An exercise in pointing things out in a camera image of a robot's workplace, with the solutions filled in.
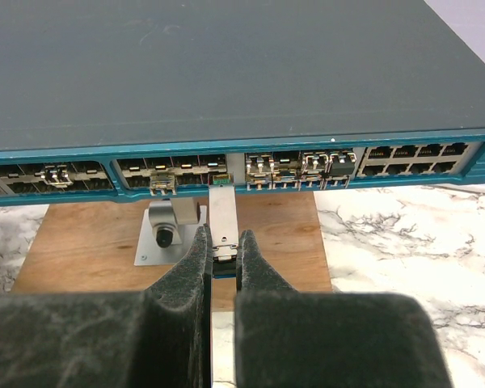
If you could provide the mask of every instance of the wooden board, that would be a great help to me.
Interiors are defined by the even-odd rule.
[[[171,266],[135,267],[148,201],[51,205],[14,293],[139,290]],[[266,260],[301,291],[330,291],[322,235],[310,192],[238,196],[239,232],[254,230]],[[214,280],[213,308],[232,310],[234,279]]]

